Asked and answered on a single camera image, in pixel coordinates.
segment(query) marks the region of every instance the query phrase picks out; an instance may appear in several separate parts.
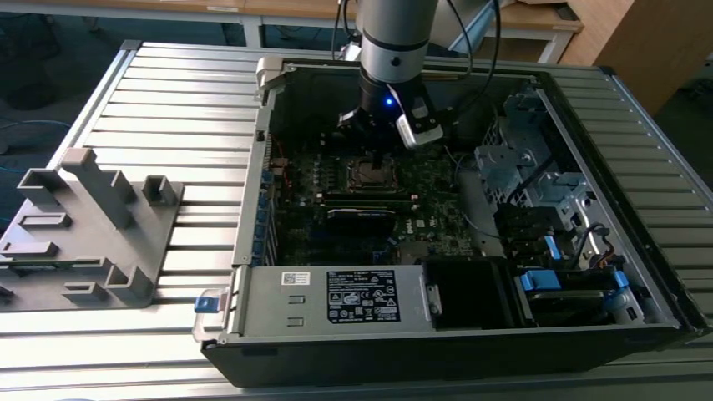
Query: slotted metal surface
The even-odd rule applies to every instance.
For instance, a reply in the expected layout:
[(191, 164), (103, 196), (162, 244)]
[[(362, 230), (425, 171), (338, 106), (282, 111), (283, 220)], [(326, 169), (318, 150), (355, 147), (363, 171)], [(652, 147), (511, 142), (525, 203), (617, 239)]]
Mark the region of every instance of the slotted metal surface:
[[(488, 391), (479, 398), (501, 399), (499, 390), (516, 399), (533, 394), (601, 399), (644, 392), (673, 396), (683, 388), (711, 391), (713, 338), (576, 375), (358, 388), (247, 391), (231, 386), (192, 339), (192, 303), (204, 289), (228, 283), (259, 105), (252, 77), (260, 57), (284, 52), (144, 43), (118, 57), (64, 147), (94, 147), (103, 167), (122, 169), (130, 180), (166, 174), (187, 183), (160, 288), (154, 305), (142, 310), (0, 314), (0, 391), (15, 390), (0, 398), (364, 398)], [(500, 66), (555, 76), (664, 253), (703, 310), (713, 314), (708, 192), (621, 86), (599, 69)], [(208, 317), (208, 328), (220, 325)]]

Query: barcode sticker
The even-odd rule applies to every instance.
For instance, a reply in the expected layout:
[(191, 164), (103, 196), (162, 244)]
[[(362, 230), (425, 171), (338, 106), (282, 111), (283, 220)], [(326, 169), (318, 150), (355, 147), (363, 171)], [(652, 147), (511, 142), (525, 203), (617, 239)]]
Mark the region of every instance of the barcode sticker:
[(238, 8), (235, 7), (207, 7), (208, 11), (223, 11), (224, 13), (238, 13)]
[(308, 286), (310, 272), (283, 272), (282, 284), (284, 286)]

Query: floor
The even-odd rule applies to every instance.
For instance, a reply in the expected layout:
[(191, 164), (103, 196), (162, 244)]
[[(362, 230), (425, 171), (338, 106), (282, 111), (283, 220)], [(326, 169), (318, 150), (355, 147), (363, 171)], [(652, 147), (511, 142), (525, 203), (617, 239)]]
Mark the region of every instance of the floor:
[[(0, 101), (0, 120), (54, 119), (72, 123), (126, 39), (212, 45), (244, 44), (239, 25), (102, 18), (99, 26), (100, 30), (91, 33), (82, 18), (55, 17), (52, 29), (62, 53), (44, 62), (44, 68), (58, 86), (58, 101), (34, 111), (14, 110)], [(330, 50), (331, 29), (268, 27), (266, 37), (270, 47)], [(343, 41), (340, 34), (338, 45)], [(443, 51), (436, 48), (429, 53), (443, 55)], [(713, 185), (713, 163), (709, 162), (713, 113), (683, 94), (677, 94), (656, 116), (656, 121), (705, 181)], [(23, 175), (2, 168), (27, 170), (43, 167), (64, 133), (66, 128), (56, 125), (20, 125), (10, 129), (3, 129), (0, 125), (0, 141), (11, 146), (11, 151), (0, 155), (0, 231), (23, 201), (15, 191)]]

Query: power supply label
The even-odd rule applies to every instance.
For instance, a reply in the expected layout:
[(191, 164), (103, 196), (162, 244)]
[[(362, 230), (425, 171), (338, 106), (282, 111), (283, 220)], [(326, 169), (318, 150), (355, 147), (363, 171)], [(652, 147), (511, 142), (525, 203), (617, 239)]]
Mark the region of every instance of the power supply label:
[(400, 322), (395, 271), (327, 272), (327, 303), (335, 324)]

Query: robotic arm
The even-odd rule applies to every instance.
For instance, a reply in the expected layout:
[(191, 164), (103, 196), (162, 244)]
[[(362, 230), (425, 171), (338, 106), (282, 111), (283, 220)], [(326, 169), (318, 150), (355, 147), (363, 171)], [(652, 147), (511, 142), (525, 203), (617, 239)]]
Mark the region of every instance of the robotic arm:
[(421, 80), (437, 4), (439, 0), (359, 2), (360, 104), (340, 116), (340, 127), (364, 137), (376, 161), (394, 146), (390, 138), (394, 129), (407, 148), (444, 136)]

